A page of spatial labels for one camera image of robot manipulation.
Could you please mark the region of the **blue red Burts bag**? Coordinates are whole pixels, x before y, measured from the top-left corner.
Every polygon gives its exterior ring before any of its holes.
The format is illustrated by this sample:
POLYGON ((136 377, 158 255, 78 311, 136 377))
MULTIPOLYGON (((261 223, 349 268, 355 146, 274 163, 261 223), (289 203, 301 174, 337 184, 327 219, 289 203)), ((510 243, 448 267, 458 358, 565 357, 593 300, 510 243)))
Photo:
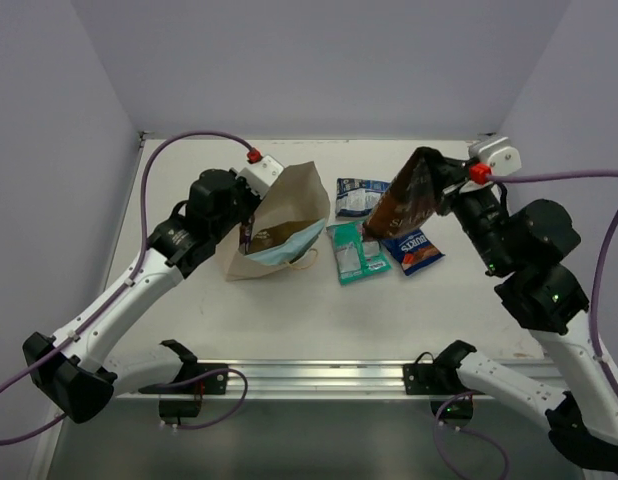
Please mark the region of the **blue red Burts bag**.
POLYGON ((383 239, 381 244, 400 265, 403 274, 407 277, 445 257, 421 229, 400 237, 383 239))

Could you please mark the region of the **brown paper bag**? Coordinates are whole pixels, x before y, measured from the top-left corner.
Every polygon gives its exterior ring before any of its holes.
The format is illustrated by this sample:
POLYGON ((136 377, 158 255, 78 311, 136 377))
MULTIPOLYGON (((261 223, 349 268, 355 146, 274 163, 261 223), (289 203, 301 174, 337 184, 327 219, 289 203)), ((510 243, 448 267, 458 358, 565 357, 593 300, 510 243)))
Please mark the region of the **brown paper bag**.
MULTIPOLYGON (((287 221, 317 220, 330 216, 330 201, 313 161, 284 167, 253 216, 245 224, 258 231, 287 221)), ((220 242, 216 259, 227 281, 261 278, 286 269, 304 269, 302 259, 315 251, 314 245, 293 263, 265 266, 249 260, 239 250, 238 225, 220 242)))

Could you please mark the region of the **blue white snack bag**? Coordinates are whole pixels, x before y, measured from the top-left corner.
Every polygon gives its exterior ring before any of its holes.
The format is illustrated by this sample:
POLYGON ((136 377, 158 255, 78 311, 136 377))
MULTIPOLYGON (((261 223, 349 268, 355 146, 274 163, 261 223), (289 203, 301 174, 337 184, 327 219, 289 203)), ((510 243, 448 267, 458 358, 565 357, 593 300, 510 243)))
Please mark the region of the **blue white snack bag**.
POLYGON ((388 182, 379 180, 338 178, 335 216, 338 218, 368 216, 389 186, 388 182))

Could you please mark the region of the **dark brown chip bag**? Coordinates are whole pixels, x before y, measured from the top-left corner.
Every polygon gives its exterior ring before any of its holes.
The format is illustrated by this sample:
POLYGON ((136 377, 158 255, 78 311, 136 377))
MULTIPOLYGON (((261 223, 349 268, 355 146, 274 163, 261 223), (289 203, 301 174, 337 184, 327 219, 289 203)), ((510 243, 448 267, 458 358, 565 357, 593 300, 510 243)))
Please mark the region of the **dark brown chip bag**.
POLYGON ((364 236, 376 240, 406 235, 426 222, 437 208, 429 164, 442 158, 438 150, 417 148, 363 222, 364 236))

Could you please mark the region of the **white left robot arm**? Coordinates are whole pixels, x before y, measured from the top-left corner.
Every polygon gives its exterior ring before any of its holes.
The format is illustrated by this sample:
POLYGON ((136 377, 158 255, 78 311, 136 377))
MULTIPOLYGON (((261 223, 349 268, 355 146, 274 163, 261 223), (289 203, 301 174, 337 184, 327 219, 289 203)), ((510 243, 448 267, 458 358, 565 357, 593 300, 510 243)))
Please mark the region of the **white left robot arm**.
POLYGON ((280 173, 265 163, 241 172, 202 172, 187 199, 144 237, 134 264, 98 299, 52 335, 34 333, 24 342, 33 383, 77 424, 94 418, 120 394, 153 386, 190 390, 197 379, 195 358, 179 343, 164 341, 136 364, 110 353, 158 299, 255 213, 280 173))

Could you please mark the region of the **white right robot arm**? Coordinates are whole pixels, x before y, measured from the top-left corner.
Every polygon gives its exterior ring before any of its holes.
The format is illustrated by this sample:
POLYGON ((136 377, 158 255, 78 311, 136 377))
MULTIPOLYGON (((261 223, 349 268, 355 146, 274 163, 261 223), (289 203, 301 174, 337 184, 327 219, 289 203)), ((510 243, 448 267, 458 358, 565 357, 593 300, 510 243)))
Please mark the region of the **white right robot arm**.
POLYGON ((440 213, 453 213, 498 277, 494 291, 518 325, 538 341, 566 383, 534 381, 456 340, 416 377, 443 394, 487 394, 535 422, 554 448, 584 470, 618 474, 618 370, 597 334, 598 295, 585 294, 562 265, 580 243, 559 203, 535 200, 514 214, 491 190, 505 180, 473 158, 418 148, 440 213))

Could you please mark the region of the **teal snack bag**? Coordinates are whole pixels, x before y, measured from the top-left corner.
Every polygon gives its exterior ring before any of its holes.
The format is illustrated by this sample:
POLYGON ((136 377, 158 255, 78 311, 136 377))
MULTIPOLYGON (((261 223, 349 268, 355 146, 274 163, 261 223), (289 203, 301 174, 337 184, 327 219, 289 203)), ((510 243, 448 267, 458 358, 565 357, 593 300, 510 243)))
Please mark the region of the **teal snack bag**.
POLYGON ((378 240, 365 236, 362 220, 326 228, 341 286, 366 280, 392 269, 378 240))

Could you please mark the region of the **purple snack bag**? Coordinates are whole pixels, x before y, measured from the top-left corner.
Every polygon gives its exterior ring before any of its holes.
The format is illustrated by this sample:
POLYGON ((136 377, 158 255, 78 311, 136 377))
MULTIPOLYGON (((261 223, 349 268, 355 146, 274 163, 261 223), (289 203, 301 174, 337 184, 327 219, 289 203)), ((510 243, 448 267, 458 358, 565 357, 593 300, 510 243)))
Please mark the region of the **purple snack bag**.
POLYGON ((239 250, 243 255, 246 255, 249 250, 252 237, 252 226, 243 224, 240 226, 240 244, 239 250))

